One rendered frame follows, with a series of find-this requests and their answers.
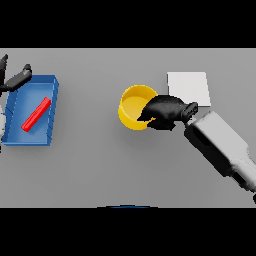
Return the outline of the robot's left dark hand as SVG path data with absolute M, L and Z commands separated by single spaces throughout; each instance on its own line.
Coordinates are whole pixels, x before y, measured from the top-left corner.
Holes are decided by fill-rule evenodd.
M 32 78 L 32 67 L 26 64 L 24 68 L 12 78 L 5 80 L 8 55 L 5 54 L 0 59 L 0 97 L 4 92 L 14 92 L 29 82 Z

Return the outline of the robot's right dark hand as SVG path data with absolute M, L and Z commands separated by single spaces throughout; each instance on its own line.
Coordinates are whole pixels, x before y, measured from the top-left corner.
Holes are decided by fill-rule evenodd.
M 184 103 L 180 98 L 170 95 L 158 95 L 143 108 L 138 121 L 146 122 L 155 130 L 172 131 L 175 122 L 186 124 L 198 112 L 198 103 Z

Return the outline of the yellow bowl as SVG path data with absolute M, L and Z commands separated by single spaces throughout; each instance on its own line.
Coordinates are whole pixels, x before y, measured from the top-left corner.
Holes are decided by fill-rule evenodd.
M 121 123 L 128 129 L 142 131 L 147 128 L 148 121 L 138 121 L 146 104 L 157 92 L 144 84 L 135 84 L 128 87 L 120 98 L 118 117 Z

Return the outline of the pale square scale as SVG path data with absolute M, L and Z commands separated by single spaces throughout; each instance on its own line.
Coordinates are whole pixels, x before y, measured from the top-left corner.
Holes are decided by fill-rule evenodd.
M 200 107 L 210 107 L 210 94 L 205 72 L 168 72 L 168 93 L 185 103 L 197 102 Z

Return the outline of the red beaker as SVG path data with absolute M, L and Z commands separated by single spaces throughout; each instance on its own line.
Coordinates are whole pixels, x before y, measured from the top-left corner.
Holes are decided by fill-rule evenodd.
M 21 128 L 25 132 L 29 132 L 36 122 L 42 117 L 46 110 L 50 107 L 51 100 L 45 97 L 36 109 L 30 114 L 30 116 L 22 124 Z

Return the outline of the blue tray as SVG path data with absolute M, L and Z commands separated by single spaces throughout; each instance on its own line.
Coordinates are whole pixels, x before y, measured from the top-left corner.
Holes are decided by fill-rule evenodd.
M 33 75 L 28 83 L 9 92 L 2 143 L 6 146 L 49 146 L 58 89 L 55 75 Z

